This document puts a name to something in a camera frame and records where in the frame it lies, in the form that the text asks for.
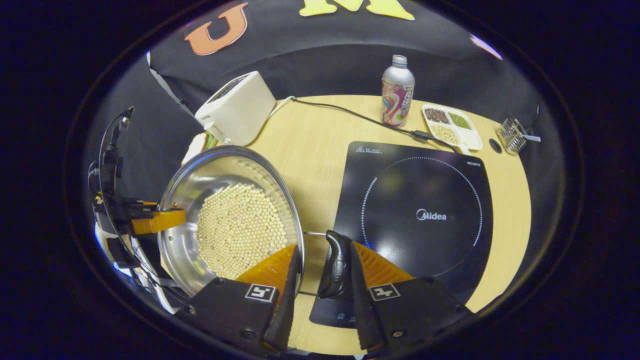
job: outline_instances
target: pot handle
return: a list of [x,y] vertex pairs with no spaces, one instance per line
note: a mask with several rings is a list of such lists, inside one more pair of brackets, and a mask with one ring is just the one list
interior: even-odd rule
[[328,260],[330,274],[329,276],[323,276],[323,281],[320,284],[318,297],[321,299],[341,293],[344,289],[344,283],[351,272],[351,252],[349,247],[351,240],[331,230],[327,230],[326,240],[331,247],[331,256]]

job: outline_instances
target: black fabric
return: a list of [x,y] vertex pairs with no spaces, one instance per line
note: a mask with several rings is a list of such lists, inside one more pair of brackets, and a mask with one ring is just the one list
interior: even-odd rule
[[[147,60],[140,58],[98,109],[87,134],[91,141],[83,154],[83,168],[88,170],[97,159],[102,134],[113,117],[131,105],[136,107],[131,124],[117,144],[123,170],[116,189],[124,197],[157,202],[202,127],[160,87]],[[86,188],[78,189],[78,194],[91,199]]]
[[218,15],[230,3],[181,27],[151,49],[151,67],[195,112],[217,89],[249,71],[260,72],[277,99],[329,94],[379,95],[393,54],[403,54],[416,78],[416,100],[471,111],[493,120],[531,118],[536,95],[508,61],[476,46],[470,33],[417,3],[402,2],[416,20],[339,6],[302,17],[299,1],[248,1],[245,33],[217,53],[196,55],[184,38],[211,21],[218,38],[228,26]]

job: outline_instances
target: aluminum bottle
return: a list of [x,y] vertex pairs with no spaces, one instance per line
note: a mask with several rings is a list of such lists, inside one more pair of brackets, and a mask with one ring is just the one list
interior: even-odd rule
[[382,121],[401,127],[409,114],[415,78],[406,68],[406,57],[393,55],[391,66],[382,75]]

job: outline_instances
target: black cooktop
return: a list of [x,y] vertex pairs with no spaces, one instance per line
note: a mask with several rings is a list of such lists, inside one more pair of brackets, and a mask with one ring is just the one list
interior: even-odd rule
[[[352,142],[333,230],[414,277],[434,277],[466,302],[482,278],[493,232],[484,164],[453,152]],[[310,320],[355,327],[350,286],[316,299]]]

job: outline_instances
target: bottle cap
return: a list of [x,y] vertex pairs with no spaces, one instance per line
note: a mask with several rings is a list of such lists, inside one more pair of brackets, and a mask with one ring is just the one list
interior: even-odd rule
[[391,64],[406,66],[406,56],[393,55],[393,57],[391,58]]

